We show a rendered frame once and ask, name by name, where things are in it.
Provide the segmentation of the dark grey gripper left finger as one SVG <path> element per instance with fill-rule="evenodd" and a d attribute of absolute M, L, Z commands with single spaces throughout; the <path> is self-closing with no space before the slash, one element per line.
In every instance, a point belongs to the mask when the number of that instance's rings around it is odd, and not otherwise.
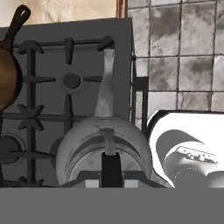
<path fill-rule="evenodd" d="M 99 188 L 101 173 L 99 171 L 80 171 L 77 178 L 66 182 L 61 187 Z"/>

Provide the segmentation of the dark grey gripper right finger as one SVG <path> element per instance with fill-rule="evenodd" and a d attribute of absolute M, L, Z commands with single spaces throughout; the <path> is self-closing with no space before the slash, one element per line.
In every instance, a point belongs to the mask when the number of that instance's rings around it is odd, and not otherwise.
<path fill-rule="evenodd" d="M 147 179 L 143 171 L 124 171 L 122 174 L 124 188 L 164 188 L 163 185 Z"/>

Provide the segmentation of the grey kettle with black handle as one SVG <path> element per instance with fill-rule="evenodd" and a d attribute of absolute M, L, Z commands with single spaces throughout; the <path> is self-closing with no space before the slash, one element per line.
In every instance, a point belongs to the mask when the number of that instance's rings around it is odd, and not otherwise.
<path fill-rule="evenodd" d="M 56 175 L 60 185 L 76 179 L 78 162 L 88 153 L 101 150 L 101 186 L 122 187 L 123 171 L 119 155 L 124 151 L 136 160 L 144 176 L 152 173 L 151 150 L 143 132 L 133 123 L 115 114 L 115 51 L 106 49 L 94 114 L 74 125 L 61 141 L 56 157 Z"/>

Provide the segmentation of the dark grey gas hob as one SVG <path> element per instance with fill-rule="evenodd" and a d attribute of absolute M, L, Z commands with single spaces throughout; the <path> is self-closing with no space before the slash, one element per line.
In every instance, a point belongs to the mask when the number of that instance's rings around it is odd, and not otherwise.
<path fill-rule="evenodd" d="M 0 166 L 4 187 L 57 186 L 55 156 L 64 135 L 95 111 L 103 52 L 115 48 L 115 112 L 130 116 L 130 19 L 24 26 L 14 55 L 24 83 L 1 115 Z"/>

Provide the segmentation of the brown wooden cupboard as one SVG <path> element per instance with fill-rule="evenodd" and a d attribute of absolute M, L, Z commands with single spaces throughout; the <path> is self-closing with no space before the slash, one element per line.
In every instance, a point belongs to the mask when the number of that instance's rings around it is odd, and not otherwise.
<path fill-rule="evenodd" d="M 128 16 L 128 0 L 116 0 L 116 17 L 126 18 Z"/>

